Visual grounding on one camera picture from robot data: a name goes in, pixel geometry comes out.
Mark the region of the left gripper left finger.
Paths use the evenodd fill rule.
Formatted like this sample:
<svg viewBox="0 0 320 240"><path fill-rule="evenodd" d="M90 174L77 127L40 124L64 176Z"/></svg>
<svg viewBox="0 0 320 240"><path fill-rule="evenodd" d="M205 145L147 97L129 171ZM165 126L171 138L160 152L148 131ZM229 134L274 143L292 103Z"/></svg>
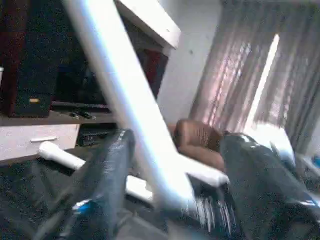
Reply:
<svg viewBox="0 0 320 240"><path fill-rule="evenodd" d="M108 137L71 176L35 239L115 239L134 150L131 130L119 129Z"/></svg>

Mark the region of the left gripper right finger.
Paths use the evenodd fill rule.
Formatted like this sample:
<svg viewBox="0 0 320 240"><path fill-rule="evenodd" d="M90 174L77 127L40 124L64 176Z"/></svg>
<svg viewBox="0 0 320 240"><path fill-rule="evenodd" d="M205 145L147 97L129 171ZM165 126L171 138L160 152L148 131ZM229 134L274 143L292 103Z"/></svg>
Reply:
<svg viewBox="0 0 320 240"><path fill-rule="evenodd" d="M320 238L319 200L274 151L250 136L229 133L222 137L220 154L249 240Z"/></svg>

